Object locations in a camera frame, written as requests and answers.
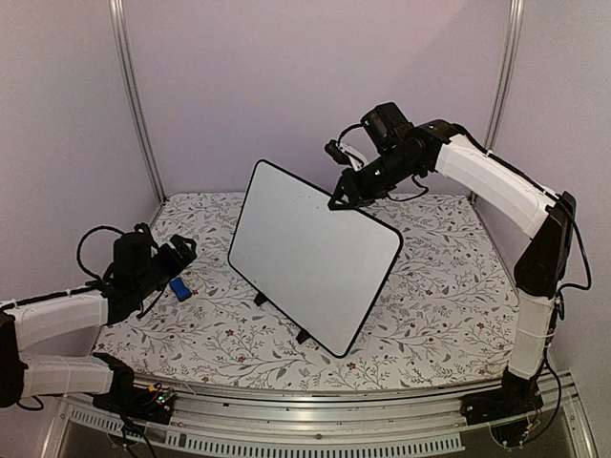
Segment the blue whiteboard eraser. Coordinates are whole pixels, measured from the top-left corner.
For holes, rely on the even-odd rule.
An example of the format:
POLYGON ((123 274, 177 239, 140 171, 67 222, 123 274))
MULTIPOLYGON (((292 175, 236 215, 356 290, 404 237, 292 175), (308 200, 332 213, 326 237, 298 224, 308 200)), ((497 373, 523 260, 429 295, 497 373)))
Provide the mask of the blue whiteboard eraser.
POLYGON ((191 289, 180 277, 171 280, 169 286, 179 302, 184 302, 192 297, 191 289))

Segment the small black-framed whiteboard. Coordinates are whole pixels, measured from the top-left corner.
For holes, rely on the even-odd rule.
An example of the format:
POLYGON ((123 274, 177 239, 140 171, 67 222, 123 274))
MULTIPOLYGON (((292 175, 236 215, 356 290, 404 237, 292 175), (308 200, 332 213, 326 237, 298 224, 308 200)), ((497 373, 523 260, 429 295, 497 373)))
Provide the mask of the small black-framed whiteboard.
POLYGON ((259 160, 229 265, 328 353, 354 345, 403 248, 400 232, 361 210, 331 211, 328 192, 259 160))

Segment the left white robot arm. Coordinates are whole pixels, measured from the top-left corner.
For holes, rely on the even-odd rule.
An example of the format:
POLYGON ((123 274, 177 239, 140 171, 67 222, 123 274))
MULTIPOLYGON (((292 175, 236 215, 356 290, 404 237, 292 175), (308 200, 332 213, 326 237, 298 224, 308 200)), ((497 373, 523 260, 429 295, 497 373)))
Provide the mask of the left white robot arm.
POLYGON ((142 394, 134 370, 93 351, 104 326, 143 317, 171 281, 197 257, 193 239, 154 241, 146 225, 120 232, 112 261, 91 270, 83 286, 1 305, 1 405, 47 395, 90 394, 122 414, 135 413, 142 394))

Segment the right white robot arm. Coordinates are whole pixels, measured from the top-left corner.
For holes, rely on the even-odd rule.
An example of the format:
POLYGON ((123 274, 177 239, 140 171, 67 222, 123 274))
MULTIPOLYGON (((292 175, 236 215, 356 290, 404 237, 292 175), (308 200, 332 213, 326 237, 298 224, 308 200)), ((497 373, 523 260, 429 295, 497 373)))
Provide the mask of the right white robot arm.
POLYGON ((575 233, 576 202, 519 171, 478 143, 467 129, 442 119, 414 125, 393 102, 376 106, 357 128, 366 132, 378 157, 365 159, 342 138, 326 153, 344 170, 328 207, 353 210, 388 198, 400 182, 438 173, 467 187, 509 218, 529 239, 514 267, 519 311, 507 371, 524 380, 541 369, 564 314, 561 280, 575 233))

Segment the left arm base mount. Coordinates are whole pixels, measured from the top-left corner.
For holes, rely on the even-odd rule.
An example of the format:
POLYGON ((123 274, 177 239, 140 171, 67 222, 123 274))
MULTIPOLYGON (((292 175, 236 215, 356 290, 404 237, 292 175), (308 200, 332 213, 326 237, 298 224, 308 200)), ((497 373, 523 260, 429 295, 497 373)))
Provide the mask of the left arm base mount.
POLYGON ((176 391, 161 383, 147 387, 129 386, 93 396, 93 406, 120 418, 169 425, 174 412, 176 391))

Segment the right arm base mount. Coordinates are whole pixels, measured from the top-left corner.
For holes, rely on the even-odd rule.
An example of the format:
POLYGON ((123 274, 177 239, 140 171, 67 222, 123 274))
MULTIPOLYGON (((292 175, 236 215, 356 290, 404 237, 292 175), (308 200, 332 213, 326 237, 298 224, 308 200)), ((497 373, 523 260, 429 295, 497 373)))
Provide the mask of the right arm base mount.
POLYGON ((505 372, 499 388, 465 395, 460 414, 469 426, 525 414, 543 407, 535 379, 522 379, 505 372))

